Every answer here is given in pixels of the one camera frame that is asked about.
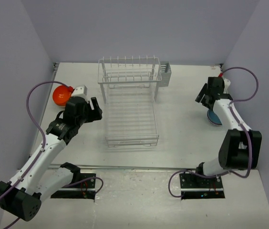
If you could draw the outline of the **orange bowl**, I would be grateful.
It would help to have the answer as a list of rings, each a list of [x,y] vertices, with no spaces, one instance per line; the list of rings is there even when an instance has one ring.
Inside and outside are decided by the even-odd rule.
[[[66,100],[64,100],[64,99],[61,100],[60,98],[56,98],[56,100],[53,99],[53,101],[59,107],[65,107],[65,105],[67,103]]]
[[[74,88],[71,86],[60,85],[53,91],[52,99],[56,100],[56,98],[60,98],[61,100],[64,99],[68,102],[72,96],[73,91]]]

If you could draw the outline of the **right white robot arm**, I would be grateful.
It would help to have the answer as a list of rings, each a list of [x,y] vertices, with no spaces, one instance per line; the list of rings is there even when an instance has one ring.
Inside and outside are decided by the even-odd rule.
[[[227,92],[229,82],[221,77],[208,77],[195,101],[208,109],[209,121],[223,126],[227,132],[218,156],[197,167],[195,183],[206,187],[212,177],[234,173],[246,178],[258,165],[262,134],[244,122]]]

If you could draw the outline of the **teal bowl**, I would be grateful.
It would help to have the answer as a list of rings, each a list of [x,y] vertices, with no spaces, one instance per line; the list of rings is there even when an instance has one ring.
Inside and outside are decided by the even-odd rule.
[[[207,111],[207,119],[211,124],[213,124],[215,126],[221,126],[222,125],[219,117],[212,110]]]

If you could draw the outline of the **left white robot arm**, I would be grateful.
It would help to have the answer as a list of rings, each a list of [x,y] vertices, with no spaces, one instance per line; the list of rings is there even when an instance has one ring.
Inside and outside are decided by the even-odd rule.
[[[102,119],[102,110],[95,97],[86,101],[73,96],[64,111],[57,114],[43,141],[26,164],[8,182],[0,182],[0,207],[24,221],[32,220],[41,204],[63,187],[77,187],[81,181],[80,168],[64,163],[47,182],[40,179],[52,161],[64,150],[85,123]]]

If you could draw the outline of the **blue patterned bowl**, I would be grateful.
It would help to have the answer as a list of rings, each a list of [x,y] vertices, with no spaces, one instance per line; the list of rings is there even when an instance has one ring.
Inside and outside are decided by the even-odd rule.
[[[217,116],[209,115],[209,113],[207,113],[207,119],[211,124],[213,124],[215,126],[221,126],[222,125]]]

